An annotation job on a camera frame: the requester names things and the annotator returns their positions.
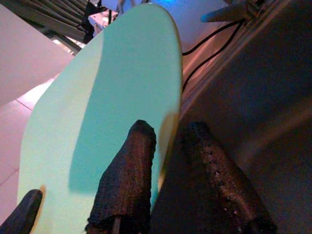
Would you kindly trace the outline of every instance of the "mint green surfboard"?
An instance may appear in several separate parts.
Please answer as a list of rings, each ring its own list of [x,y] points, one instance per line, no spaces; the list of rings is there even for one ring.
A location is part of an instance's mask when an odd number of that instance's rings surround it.
[[[161,7],[142,4],[97,35],[44,93],[21,149],[18,202],[41,188],[34,233],[82,233],[98,182],[143,119],[155,130],[152,205],[175,137],[181,99],[178,32]]]

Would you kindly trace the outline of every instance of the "tiled floor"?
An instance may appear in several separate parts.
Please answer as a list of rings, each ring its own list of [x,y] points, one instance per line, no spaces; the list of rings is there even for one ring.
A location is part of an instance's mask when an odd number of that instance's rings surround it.
[[[20,147],[28,118],[52,78],[18,99],[0,106],[0,224],[17,204]]]

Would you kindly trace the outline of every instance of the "floor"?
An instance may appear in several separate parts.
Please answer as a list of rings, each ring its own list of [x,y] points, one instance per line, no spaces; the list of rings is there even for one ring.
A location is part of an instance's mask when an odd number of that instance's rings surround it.
[[[18,99],[0,106],[0,224],[16,207],[20,147],[27,121],[36,102],[55,79],[51,78]]]

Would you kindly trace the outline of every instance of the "white floor tile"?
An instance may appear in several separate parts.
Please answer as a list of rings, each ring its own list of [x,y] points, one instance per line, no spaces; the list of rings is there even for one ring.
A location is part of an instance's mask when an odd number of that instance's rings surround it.
[[[5,162],[0,161],[0,186],[14,172],[15,172],[15,170],[12,167],[10,167]]]
[[[8,180],[0,186],[0,224],[2,224],[11,212],[16,208],[18,196],[19,172],[16,171]]]
[[[0,107],[0,160],[15,170],[20,167],[20,146],[30,114],[16,100]]]
[[[33,110],[39,98],[49,88],[53,81],[54,78],[49,79],[46,83],[38,85],[26,94],[20,96],[17,100]]]

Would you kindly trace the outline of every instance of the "gray surface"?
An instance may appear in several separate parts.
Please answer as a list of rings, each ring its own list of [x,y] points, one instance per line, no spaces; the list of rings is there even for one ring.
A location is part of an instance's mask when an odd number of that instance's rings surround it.
[[[179,131],[204,120],[279,227],[308,234],[312,176],[312,5],[292,0],[219,72],[180,122],[152,233],[194,233]]]

